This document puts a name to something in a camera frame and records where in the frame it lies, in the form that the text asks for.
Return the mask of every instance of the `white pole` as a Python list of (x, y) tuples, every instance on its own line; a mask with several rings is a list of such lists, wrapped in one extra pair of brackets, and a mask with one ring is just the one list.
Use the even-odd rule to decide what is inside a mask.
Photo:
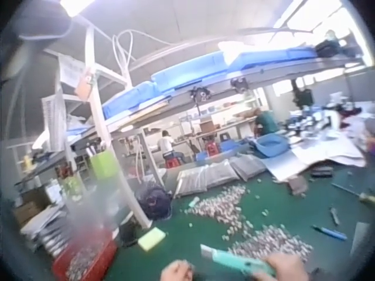
[[(87, 27), (87, 30), (86, 30), (85, 63), (86, 63), (86, 67), (91, 67), (91, 68), (94, 68), (96, 65), (95, 50), (94, 50), (94, 29), (92, 26)], [(105, 119), (103, 115), (103, 109), (101, 107), (99, 89), (98, 89), (98, 84), (97, 84), (96, 79), (94, 79), (93, 81), (93, 89), (90, 94), (89, 102), (90, 102), (91, 113), (93, 115), (95, 129), (98, 133), (98, 136), (101, 138), (102, 141), (105, 142), (105, 144), (107, 145), (107, 149), (114, 155), (117, 161), (118, 167), (121, 167), (120, 163), (118, 162), (118, 159), (116, 158), (114, 148), (112, 147), (111, 134), (109, 133), (107, 126), (105, 125)], [(120, 178), (120, 183), (121, 183), (120, 190), (121, 190), (124, 200), (128, 203), (130, 209), (133, 211), (135, 215), (135, 218), (138, 220), (142, 228), (149, 228), (152, 224), (152, 221), (150, 221), (145, 215), (145, 213), (143, 212), (141, 206), (139, 205), (137, 199), (135, 198), (134, 193), (131, 190), (122, 172), (122, 169), (120, 169), (119, 178)]]

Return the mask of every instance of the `hand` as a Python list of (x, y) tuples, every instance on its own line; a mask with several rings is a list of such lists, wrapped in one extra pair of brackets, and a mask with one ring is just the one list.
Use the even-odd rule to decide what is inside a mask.
[(192, 281), (193, 270), (187, 261), (174, 261), (161, 274), (160, 281)]
[(305, 271), (304, 264), (298, 255), (287, 255), (274, 253), (265, 261), (276, 270), (276, 278), (264, 272), (254, 274), (258, 281), (308, 281), (309, 276)]

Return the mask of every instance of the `pen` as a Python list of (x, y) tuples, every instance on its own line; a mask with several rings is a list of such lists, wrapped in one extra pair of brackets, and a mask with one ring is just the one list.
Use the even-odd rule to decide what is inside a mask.
[(340, 240), (347, 240), (347, 237), (344, 233), (341, 233), (341, 232), (338, 232), (338, 231), (335, 231), (335, 230), (329, 230), (329, 229), (324, 228), (324, 227), (317, 227), (316, 225), (312, 225), (311, 227), (313, 229), (315, 229), (316, 231), (324, 233), (328, 236), (331, 236), (331, 237), (334, 237), (334, 238), (337, 238), (337, 239), (340, 239)]

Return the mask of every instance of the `person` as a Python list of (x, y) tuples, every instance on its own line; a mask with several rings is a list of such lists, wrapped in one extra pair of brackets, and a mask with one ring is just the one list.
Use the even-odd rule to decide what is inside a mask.
[(165, 160), (178, 158), (182, 163), (186, 164), (185, 156), (182, 152), (174, 151), (172, 144), (175, 141), (169, 135), (168, 131), (162, 131), (162, 138), (158, 141), (158, 147), (162, 151)]
[[(264, 272), (255, 272), (257, 281), (308, 281), (309, 276), (298, 255), (273, 253), (265, 258), (276, 271), (276, 279)], [(187, 261), (174, 261), (161, 274), (160, 281), (192, 281), (193, 269)]]
[(270, 111), (262, 111), (260, 108), (256, 108), (254, 114), (256, 116), (255, 137), (276, 133), (279, 130), (275, 118)]
[(254, 127), (255, 137), (276, 133), (279, 130), (272, 113), (270, 111), (262, 111), (259, 107), (255, 110), (241, 112), (235, 116), (242, 118), (256, 117)]

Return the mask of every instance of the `green container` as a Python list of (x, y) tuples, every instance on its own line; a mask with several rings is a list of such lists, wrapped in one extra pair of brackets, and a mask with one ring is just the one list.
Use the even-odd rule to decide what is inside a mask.
[(115, 156), (109, 150), (94, 155), (90, 160), (98, 180), (113, 177), (120, 170)]

